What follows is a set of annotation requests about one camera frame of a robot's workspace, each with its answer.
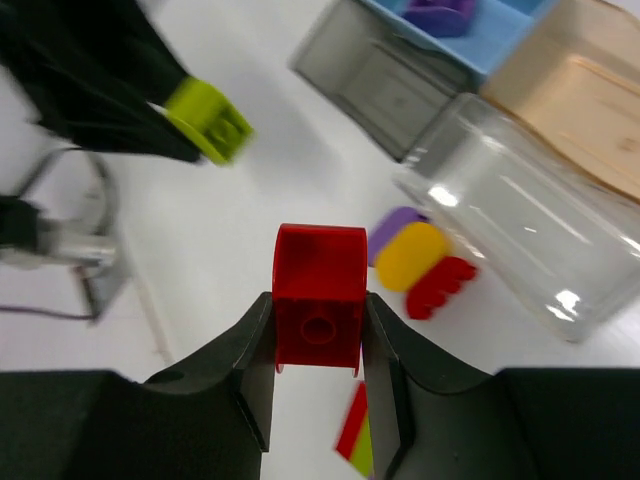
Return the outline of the red green striped lego stack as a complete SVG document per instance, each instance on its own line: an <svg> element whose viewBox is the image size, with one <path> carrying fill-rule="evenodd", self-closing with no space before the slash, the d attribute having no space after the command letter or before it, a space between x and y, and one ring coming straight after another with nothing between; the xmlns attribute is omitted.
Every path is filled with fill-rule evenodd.
<svg viewBox="0 0 640 480"><path fill-rule="evenodd" d="M374 478L368 403L363 381L356 386L334 450L363 478Z"/></svg>

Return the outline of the yellow rounded lego brick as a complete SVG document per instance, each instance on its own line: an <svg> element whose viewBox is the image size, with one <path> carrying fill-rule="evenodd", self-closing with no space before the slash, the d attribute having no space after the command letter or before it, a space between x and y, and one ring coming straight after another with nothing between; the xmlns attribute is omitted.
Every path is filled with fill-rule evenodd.
<svg viewBox="0 0 640 480"><path fill-rule="evenodd" d="M438 227L414 222L380 251L374 268L384 288L405 292L451 251L451 241Z"/></svg>

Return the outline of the purple flower lego brick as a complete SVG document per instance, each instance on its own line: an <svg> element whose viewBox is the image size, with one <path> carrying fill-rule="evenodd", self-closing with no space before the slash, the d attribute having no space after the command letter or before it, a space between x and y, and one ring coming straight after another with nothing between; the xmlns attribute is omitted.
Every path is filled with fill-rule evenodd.
<svg viewBox="0 0 640 480"><path fill-rule="evenodd" d="M460 37L471 26L476 4L475 0L414 0L402 17L433 37Z"/></svg>

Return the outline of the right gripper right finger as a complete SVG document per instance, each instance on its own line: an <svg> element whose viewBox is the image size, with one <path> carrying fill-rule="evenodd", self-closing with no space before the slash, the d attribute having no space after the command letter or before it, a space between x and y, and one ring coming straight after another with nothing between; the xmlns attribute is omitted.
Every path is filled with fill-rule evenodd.
<svg viewBox="0 0 640 480"><path fill-rule="evenodd" d="M411 329L376 294L363 362L379 479L635 479L639 373L487 374Z"/></svg>

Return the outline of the purple rounded lego brick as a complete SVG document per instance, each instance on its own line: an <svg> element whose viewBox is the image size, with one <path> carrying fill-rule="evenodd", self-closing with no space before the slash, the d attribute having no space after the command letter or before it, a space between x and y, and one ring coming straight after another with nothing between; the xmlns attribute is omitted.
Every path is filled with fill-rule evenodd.
<svg viewBox="0 0 640 480"><path fill-rule="evenodd" d="M368 266L373 267L381 250L403 228L414 222L429 223L428 217L409 206L396 207L390 210L374 228L368 231Z"/></svg>

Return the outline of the red rounded lego brick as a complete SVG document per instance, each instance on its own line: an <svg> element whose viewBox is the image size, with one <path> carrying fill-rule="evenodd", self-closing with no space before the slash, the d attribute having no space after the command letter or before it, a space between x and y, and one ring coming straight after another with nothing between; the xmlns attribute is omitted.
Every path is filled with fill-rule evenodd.
<svg viewBox="0 0 640 480"><path fill-rule="evenodd" d="M362 227L279 227L272 269L277 372L298 365L358 373L367 260Z"/></svg>

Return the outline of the red curved lego brick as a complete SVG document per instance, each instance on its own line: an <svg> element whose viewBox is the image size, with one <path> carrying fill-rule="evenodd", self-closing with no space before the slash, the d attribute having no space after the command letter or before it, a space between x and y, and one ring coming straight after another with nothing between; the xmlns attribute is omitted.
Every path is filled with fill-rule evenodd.
<svg viewBox="0 0 640 480"><path fill-rule="evenodd" d="M413 320L429 320L477 274L478 268L466 259L444 257L409 289L405 298L407 315Z"/></svg>

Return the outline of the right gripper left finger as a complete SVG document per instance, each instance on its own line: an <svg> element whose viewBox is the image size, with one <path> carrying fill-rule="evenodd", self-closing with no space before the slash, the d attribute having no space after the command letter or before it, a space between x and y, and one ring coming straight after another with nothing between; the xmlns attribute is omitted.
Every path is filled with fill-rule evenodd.
<svg viewBox="0 0 640 480"><path fill-rule="evenodd" d="M269 449L274 313L138 383L107 370L5 372L5 479L256 479Z"/></svg>

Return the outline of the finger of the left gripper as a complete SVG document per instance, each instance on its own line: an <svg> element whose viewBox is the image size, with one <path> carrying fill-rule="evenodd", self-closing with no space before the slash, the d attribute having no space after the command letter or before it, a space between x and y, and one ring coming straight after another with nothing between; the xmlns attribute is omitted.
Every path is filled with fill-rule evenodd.
<svg viewBox="0 0 640 480"><path fill-rule="evenodd" d="M1 64L39 125L86 150L200 158L158 110L189 75L136 1L4 1Z"/></svg>

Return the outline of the green lego brick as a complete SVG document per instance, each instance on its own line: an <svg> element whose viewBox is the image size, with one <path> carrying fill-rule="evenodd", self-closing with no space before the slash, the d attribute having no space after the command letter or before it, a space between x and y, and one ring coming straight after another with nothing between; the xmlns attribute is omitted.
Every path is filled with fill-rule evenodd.
<svg viewBox="0 0 640 480"><path fill-rule="evenodd" d="M230 165L253 128L213 85L186 77L164 104L165 116L216 165Z"/></svg>

